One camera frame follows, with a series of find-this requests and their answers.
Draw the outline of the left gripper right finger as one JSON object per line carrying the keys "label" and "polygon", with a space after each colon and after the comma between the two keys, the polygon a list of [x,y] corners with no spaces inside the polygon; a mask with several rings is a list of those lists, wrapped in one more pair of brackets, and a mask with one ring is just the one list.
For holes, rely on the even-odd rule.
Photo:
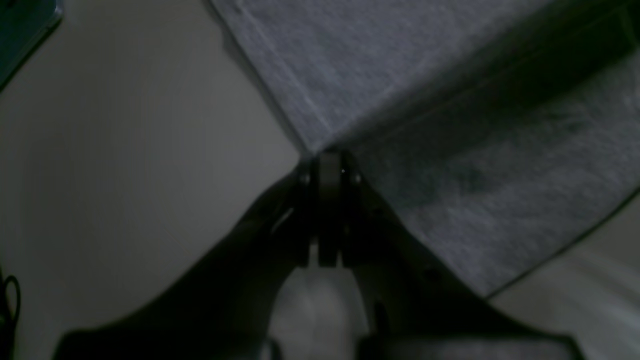
{"label": "left gripper right finger", "polygon": [[359,360],[583,360],[576,340],[500,312],[463,283],[400,223],[362,175],[338,154],[340,254],[361,293],[370,335]]}

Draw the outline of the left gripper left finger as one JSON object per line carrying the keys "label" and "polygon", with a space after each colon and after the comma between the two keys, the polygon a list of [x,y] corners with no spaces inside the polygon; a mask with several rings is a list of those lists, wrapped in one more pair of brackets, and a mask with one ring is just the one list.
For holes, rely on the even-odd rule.
{"label": "left gripper left finger", "polygon": [[67,333],[55,360],[279,356],[266,333],[285,280],[309,264],[318,162],[302,161],[169,289],[117,321]]}

